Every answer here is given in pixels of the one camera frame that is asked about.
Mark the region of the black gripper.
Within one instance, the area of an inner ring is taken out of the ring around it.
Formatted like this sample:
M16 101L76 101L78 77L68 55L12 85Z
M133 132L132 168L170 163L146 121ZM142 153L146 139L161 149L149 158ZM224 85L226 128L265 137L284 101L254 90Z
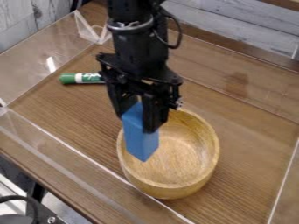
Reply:
M164 27L134 30L108 29L113 52L96 57L100 74L116 116L121 115L141 98L142 131L153 133L168 120L169 109L177 109L182 78L166 66L168 50L180 45L168 43Z

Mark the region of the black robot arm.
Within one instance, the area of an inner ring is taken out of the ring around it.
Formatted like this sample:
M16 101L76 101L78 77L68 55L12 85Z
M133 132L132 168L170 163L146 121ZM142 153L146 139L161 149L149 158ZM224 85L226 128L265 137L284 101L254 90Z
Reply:
M168 51L180 45L168 42L166 20L173 15L162 7L164 1L106 0L114 51L96 56L113 110L121 116L140 103L145 133L166 122L181 98L182 78L166 66Z

